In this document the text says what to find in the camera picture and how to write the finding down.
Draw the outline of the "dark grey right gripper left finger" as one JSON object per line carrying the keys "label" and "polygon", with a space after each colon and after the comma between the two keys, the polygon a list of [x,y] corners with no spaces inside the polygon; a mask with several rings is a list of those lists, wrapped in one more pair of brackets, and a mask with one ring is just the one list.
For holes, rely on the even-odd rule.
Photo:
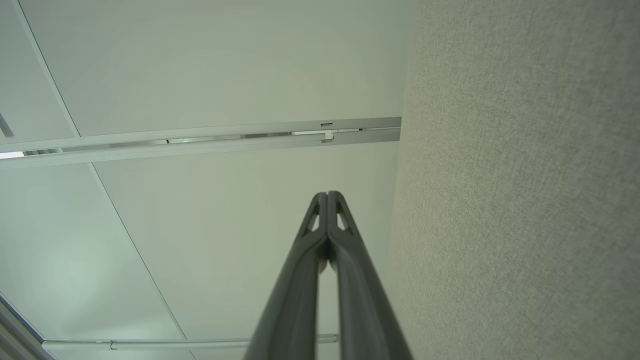
{"label": "dark grey right gripper left finger", "polygon": [[327,193],[311,199],[245,360],[314,360],[318,280],[329,257]]}

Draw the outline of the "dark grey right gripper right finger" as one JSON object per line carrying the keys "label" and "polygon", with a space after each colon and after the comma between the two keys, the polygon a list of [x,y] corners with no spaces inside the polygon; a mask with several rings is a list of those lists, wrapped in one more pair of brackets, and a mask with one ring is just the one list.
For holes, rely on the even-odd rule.
{"label": "dark grey right gripper right finger", "polygon": [[338,191],[328,193],[328,238],[338,280],[341,358],[413,359],[345,196]]}

